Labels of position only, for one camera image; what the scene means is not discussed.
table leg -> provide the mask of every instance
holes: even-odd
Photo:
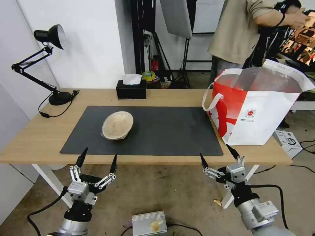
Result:
[[[258,169],[259,165],[254,165],[251,170],[248,172],[248,174],[246,175],[245,179],[248,181],[252,176],[253,174],[255,173],[255,171]],[[227,191],[226,195],[224,196],[224,198],[222,199],[221,201],[221,204],[222,204],[222,208],[223,209],[227,209],[228,206],[233,202],[234,200],[234,197],[231,193],[230,190]]]
[[[48,166],[39,166],[38,164],[32,164],[32,166],[59,196],[62,192],[63,184],[60,182],[54,172],[52,172]],[[69,208],[72,207],[72,201],[69,193],[66,193],[66,195],[62,197],[62,200]]]

lamp shade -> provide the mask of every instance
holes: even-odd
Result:
[[[52,43],[60,49],[66,48],[66,36],[61,25],[54,25],[48,31],[35,30],[34,37],[37,41]]]

bowl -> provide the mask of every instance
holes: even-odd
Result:
[[[101,135],[108,140],[124,139],[134,123],[129,112],[118,111],[109,115],[103,123]]]

bag handle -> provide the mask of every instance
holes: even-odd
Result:
[[[210,111],[210,110],[212,110],[212,109],[217,105],[218,101],[219,101],[221,98],[223,98],[223,95],[222,95],[221,93],[217,93],[216,96],[214,97],[214,99],[212,100],[210,106],[208,107],[208,109],[206,109],[206,108],[204,107],[204,103],[205,103],[205,101],[206,101],[206,99],[207,99],[207,96],[208,96],[209,89],[210,89],[210,86],[211,86],[211,85],[213,85],[213,83],[209,85],[209,87],[207,88],[206,92],[205,92],[204,95],[203,95],[202,108],[203,108],[204,111]]]

desk lamp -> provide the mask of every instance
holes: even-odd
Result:
[[[72,101],[73,98],[77,95],[77,92],[73,92],[73,94],[68,92],[60,92],[57,90],[56,86],[48,84],[44,81],[40,81],[39,79],[25,72],[25,70],[28,67],[36,64],[37,62],[45,59],[46,57],[49,57],[53,53],[53,47],[50,46],[49,43],[52,43],[53,45],[62,50],[65,49],[66,37],[63,28],[61,27],[61,25],[54,25],[48,31],[35,30],[34,37],[37,41],[42,42],[42,44],[45,47],[38,51],[37,53],[33,54],[32,56],[24,59],[23,61],[20,61],[17,64],[13,64],[11,67],[12,70],[51,91],[52,94],[49,97],[49,103],[51,105],[58,106]],[[35,61],[29,61],[31,58],[35,57],[38,54],[41,54],[42,52],[46,52],[47,54]]]

